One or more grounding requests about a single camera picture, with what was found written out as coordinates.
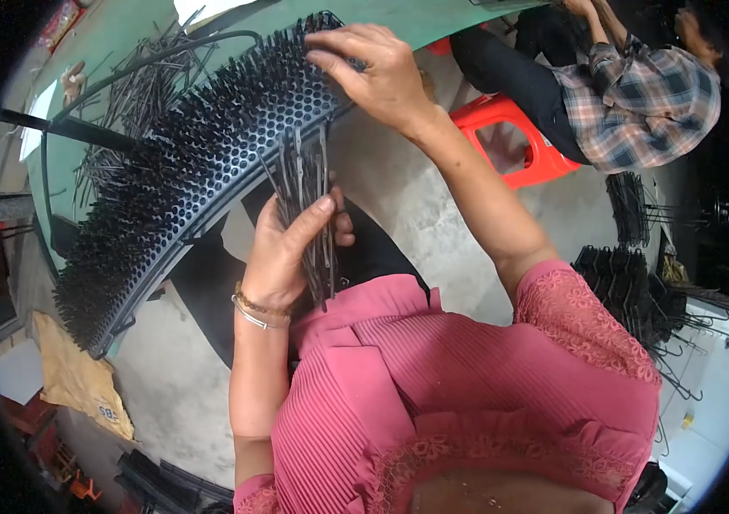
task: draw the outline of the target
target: lace sleeve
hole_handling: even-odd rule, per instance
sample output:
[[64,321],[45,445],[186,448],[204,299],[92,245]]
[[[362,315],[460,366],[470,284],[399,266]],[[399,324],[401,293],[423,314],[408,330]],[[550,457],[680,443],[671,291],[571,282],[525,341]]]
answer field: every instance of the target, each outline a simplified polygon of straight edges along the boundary
[[518,286],[514,323],[536,326],[589,365],[661,387],[644,348],[565,262],[541,262],[525,274]]
[[236,488],[233,505],[236,514],[281,514],[273,475],[249,478]]

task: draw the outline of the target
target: concrete floor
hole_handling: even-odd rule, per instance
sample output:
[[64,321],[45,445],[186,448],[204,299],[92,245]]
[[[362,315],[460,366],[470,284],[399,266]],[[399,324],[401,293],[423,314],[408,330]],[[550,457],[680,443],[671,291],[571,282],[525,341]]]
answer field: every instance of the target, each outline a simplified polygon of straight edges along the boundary
[[[465,88],[452,57],[433,56],[426,50],[416,56],[433,77],[436,98],[446,108],[459,106],[475,94]],[[510,324],[513,307],[493,265],[473,240],[429,159],[358,110],[336,122],[331,147],[332,167],[345,193],[393,237],[431,287],[440,287],[445,310],[484,323]],[[678,194],[680,164],[640,173],[648,187],[652,188],[655,178],[659,191],[668,197]],[[560,180],[518,191],[566,261],[574,261],[586,244],[617,244],[605,178],[584,166]],[[651,266],[658,253],[658,234],[655,227],[654,244],[645,249]],[[241,207],[230,213],[222,235],[225,248],[245,260],[253,226]],[[30,287],[41,292],[38,285]],[[40,293],[37,298],[44,301]],[[230,305],[225,306],[225,314],[232,315]],[[227,403],[230,370],[172,287],[139,309],[137,323],[125,335],[112,364],[136,441],[111,437],[84,415],[66,411],[59,419],[80,465],[105,491],[102,505],[116,508],[122,498],[112,478],[118,472],[116,460],[131,446],[140,447],[156,462],[166,459],[233,488],[235,459]]]

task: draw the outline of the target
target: brush bristles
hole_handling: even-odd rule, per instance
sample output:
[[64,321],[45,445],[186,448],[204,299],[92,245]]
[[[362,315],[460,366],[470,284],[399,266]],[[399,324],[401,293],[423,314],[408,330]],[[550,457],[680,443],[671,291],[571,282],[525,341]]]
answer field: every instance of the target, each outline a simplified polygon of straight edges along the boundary
[[156,120],[116,187],[98,191],[54,292],[82,349],[104,354],[157,259],[181,251],[200,214],[257,170],[285,129],[332,115],[337,99],[305,60],[305,35],[340,25],[329,13],[310,15],[231,58]]

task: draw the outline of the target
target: silver bangle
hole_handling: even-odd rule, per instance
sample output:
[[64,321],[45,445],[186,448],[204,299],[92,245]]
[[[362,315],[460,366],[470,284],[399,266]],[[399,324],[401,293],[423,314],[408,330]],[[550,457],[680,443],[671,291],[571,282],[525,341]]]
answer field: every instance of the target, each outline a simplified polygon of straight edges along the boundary
[[246,320],[251,322],[252,324],[256,326],[262,327],[263,330],[267,330],[268,328],[287,328],[288,324],[290,323],[290,316],[285,316],[285,324],[282,326],[274,326],[269,323],[265,323],[260,319],[257,319],[256,317],[253,317],[250,313],[245,311],[242,308],[242,304],[239,302],[239,297],[235,294],[230,297],[230,300],[233,301],[233,304],[236,306],[236,310],[239,311],[239,313],[245,317]]

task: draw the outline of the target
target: woman's arm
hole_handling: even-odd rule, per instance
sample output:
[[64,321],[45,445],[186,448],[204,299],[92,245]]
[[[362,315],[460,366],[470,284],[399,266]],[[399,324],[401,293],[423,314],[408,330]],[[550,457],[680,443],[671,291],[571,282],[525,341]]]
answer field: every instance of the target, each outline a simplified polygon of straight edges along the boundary
[[[622,22],[618,20],[613,9],[610,8],[610,4],[607,0],[592,0],[593,5],[596,7],[596,20],[604,23],[607,30],[610,31],[610,35],[613,36],[613,43],[619,50],[624,50],[624,45],[627,43],[627,29],[622,25]],[[593,26],[593,22],[590,18],[587,18],[587,22],[590,26]]]
[[[307,36],[308,59],[334,77],[371,116],[412,140],[435,164],[476,241],[515,303],[519,281],[558,254],[499,174],[421,87],[411,48],[382,26],[351,25]],[[367,63],[356,72],[340,57]]]
[[524,273],[559,258],[553,243],[516,193],[473,148],[443,108],[403,134],[439,168],[475,240],[487,252],[511,301]]
[[[606,14],[603,14],[604,7],[601,7],[600,12],[600,3],[604,3],[607,6],[609,14],[612,15],[612,19],[618,26],[615,29],[608,25],[610,21],[609,17]],[[593,38],[594,45],[597,43],[604,43],[605,45],[610,44],[609,39],[607,39],[605,28],[601,26],[601,19],[599,18],[601,15],[606,20],[605,24],[610,27],[610,32],[613,34],[613,38],[616,40],[617,46],[619,48],[624,48],[624,42],[627,40],[627,31],[621,22],[618,21],[615,14],[613,14],[613,10],[610,9],[610,5],[608,5],[604,0],[564,0],[564,5],[571,13],[582,16],[587,20],[587,25],[590,26],[590,34]]]
[[[255,317],[263,314],[252,312]],[[230,427],[236,452],[236,485],[273,472],[270,433],[287,397],[287,327],[267,330],[234,315],[230,373]]]
[[[301,258],[308,243],[343,209],[339,188],[311,205],[290,225],[281,226],[277,199],[267,201],[256,222],[254,247],[250,252],[242,293],[255,306],[268,312],[287,310],[305,290]],[[347,214],[336,218],[336,243],[355,241]],[[273,472],[271,431],[290,384],[287,376],[289,318],[266,314],[243,305],[262,328],[251,323],[237,308],[234,311],[234,355],[230,373],[229,409],[233,445],[236,451],[236,486],[248,478]]]

